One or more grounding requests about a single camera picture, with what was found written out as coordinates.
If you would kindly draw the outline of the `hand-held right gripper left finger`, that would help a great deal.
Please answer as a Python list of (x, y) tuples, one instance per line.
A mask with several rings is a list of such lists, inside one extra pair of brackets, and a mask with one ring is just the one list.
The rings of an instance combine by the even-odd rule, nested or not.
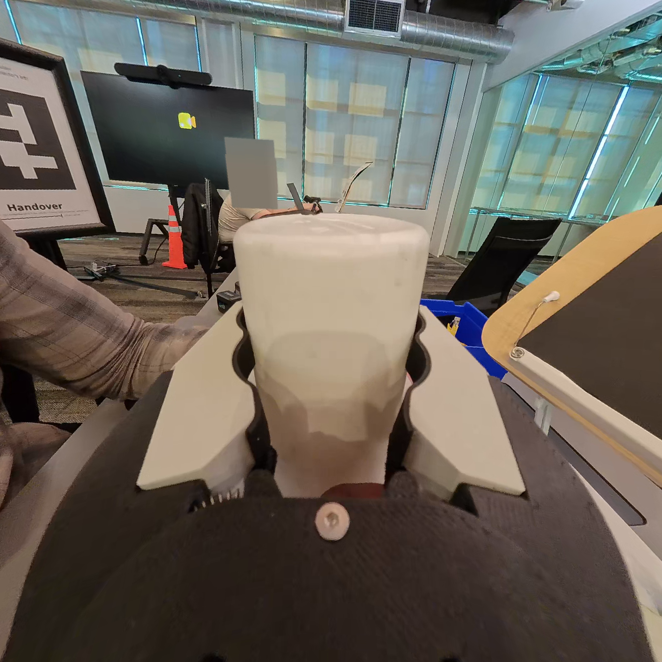
[(142, 490), (202, 480), (236, 490), (254, 464), (254, 359), (241, 310), (227, 311), (172, 370), (137, 478)]

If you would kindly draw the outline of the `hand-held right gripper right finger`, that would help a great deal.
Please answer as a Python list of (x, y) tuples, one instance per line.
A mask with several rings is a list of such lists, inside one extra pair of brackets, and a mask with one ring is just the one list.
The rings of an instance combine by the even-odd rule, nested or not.
[(461, 484), (521, 496), (525, 484), (488, 373), (431, 311), (419, 313), (429, 370), (411, 392), (404, 467), (444, 501)]

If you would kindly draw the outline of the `white squeeze bottle black cap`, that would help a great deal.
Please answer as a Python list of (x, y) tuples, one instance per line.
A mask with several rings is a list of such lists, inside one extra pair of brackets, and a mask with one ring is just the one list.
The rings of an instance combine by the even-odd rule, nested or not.
[(283, 215), (236, 232), (253, 373), (283, 496), (383, 483), (428, 248), (422, 227), (364, 214)]

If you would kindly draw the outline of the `person's left forearm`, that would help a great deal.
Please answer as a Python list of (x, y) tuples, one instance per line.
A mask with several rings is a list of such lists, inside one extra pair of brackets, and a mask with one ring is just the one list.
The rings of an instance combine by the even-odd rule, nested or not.
[(209, 325), (146, 322), (1, 223), (1, 363), (83, 397), (136, 401)]

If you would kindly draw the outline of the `blue plastic bin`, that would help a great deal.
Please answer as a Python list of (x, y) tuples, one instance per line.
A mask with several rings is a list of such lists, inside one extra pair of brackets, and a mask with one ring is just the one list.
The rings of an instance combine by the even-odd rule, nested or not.
[(483, 346), (482, 332), (487, 322), (484, 313), (470, 302), (458, 304), (446, 299), (421, 299), (420, 304), (428, 308), (445, 327), (451, 328), (451, 334), (490, 376), (503, 379), (506, 369), (493, 360)]

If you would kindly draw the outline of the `black mesh chair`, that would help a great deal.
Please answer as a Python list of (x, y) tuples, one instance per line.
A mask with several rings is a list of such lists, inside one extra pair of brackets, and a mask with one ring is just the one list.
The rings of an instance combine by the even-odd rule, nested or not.
[(561, 219), (498, 217), (446, 299), (470, 302), (487, 317), (503, 306), (518, 277), (544, 248)]

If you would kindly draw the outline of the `orange traffic cone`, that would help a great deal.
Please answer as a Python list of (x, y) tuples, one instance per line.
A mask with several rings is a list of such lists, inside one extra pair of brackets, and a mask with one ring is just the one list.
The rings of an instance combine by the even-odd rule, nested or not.
[(183, 255), (181, 226), (172, 204), (168, 207), (168, 260), (164, 261), (162, 266), (171, 269), (187, 269)]

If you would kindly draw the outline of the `black office chair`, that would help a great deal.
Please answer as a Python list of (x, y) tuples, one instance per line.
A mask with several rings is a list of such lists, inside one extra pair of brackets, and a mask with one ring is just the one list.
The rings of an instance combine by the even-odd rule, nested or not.
[(184, 263), (188, 269), (201, 266), (206, 276), (208, 298), (212, 296), (212, 275), (230, 273), (236, 267), (231, 242), (219, 237), (218, 219), (222, 197), (210, 180), (187, 187), (181, 213)]

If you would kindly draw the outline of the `black backdrop board stand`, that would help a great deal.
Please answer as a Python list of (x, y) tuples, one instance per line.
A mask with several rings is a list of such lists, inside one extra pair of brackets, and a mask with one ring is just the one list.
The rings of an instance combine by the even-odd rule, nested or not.
[(487, 353), (661, 486), (661, 207), (607, 222), (487, 320)]

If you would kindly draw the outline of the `framed tag poster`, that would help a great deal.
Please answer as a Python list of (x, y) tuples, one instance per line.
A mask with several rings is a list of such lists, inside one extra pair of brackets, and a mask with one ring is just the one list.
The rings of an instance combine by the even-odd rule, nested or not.
[(5, 39), (1, 221), (25, 239), (115, 231), (64, 59)]

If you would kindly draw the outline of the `black video bar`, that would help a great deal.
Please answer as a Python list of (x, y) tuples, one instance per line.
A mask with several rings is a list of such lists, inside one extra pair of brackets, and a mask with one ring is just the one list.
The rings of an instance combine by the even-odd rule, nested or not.
[(169, 68), (163, 64), (152, 67), (117, 62), (114, 64), (114, 70), (118, 75), (127, 78), (129, 81), (158, 84), (171, 87), (172, 89), (178, 89), (179, 87), (206, 87), (212, 84), (210, 73), (178, 70)]

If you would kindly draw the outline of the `ceiling air vent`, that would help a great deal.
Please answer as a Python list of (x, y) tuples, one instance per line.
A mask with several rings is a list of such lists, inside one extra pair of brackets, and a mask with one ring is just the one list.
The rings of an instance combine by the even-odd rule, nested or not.
[(346, 1), (343, 31), (400, 38), (406, 1)]

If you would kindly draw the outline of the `black wall screen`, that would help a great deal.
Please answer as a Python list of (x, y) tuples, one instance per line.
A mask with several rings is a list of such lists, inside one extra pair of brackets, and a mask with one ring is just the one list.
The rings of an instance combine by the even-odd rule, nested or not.
[(109, 179), (228, 189), (225, 138), (254, 139), (254, 95), (82, 71)]

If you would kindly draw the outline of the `silver ceiling duct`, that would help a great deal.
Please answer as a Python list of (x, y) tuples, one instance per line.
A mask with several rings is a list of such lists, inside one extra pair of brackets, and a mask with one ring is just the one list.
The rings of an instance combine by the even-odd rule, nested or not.
[(444, 51), (490, 63), (501, 63), (515, 39), (513, 31), (504, 27), (407, 9), (399, 39), (350, 34), (343, 31), (345, 1), (49, 1), (48, 4), (119, 14), (179, 13), (324, 37), (377, 38), (425, 52)]

